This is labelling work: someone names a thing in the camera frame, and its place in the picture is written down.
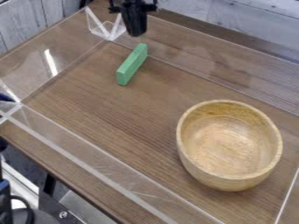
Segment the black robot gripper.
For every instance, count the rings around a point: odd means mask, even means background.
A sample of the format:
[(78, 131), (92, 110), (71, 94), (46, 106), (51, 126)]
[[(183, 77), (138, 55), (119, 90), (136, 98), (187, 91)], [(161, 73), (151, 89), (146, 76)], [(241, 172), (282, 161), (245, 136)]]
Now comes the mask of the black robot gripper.
[[(127, 8), (136, 6), (134, 14), (134, 23), (131, 10)], [(146, 0), (108, 0), (108, 12), (122, 13), (126, 30), (134, 37), (142, 36), (147, 30), (147, 11), (158, 10), (158, 0), (147, 3)]]

